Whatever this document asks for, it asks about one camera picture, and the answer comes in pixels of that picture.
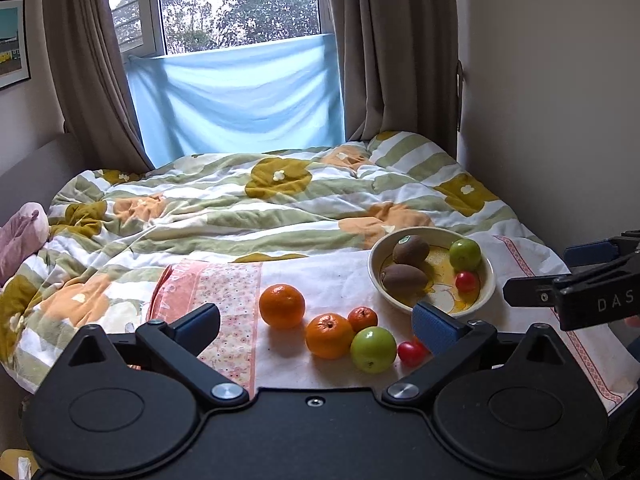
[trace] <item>bed headboard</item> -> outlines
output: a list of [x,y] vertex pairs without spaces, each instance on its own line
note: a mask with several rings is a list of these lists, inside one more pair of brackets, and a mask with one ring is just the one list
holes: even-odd
[[49,209],[51,199],[86,169],[71,134],[61,134],[0,175],[0,226],[25,202]]

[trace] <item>pink stuffed toy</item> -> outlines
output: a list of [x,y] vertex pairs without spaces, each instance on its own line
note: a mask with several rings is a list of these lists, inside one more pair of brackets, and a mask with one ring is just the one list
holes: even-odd
[[0,287],[12,277],[28,256],[49,237],[49,221],[42,206],[27,202],[0,228]]

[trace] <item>wall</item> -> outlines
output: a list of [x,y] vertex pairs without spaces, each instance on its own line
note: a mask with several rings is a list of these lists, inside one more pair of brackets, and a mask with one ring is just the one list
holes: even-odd
[[640,0],[458,0],[463,165],[556,250],[640,229]]
[[31,80],[0,90],[0,174],[62,131],[42,23],[42,0],[25,0]]

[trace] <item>tree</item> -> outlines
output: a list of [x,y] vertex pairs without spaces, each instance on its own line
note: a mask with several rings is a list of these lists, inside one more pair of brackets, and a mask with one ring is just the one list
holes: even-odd
[[[161,0],[161,9],[169,54],[319,32],[318,0]],[[120,41],[140,34],[136,11],[114,12]]]

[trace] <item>kiwi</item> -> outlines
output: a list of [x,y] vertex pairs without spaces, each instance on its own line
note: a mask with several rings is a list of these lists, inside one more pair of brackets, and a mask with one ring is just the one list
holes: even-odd
[[429,279],[420,269],[403,264],[392,264],[380,272],[380,281],[392,296],[412,296],[427,286]]
[[396,264],[420,267],[430,250],[427,240],[421,236],[405,236],[394,247],[393,259]]

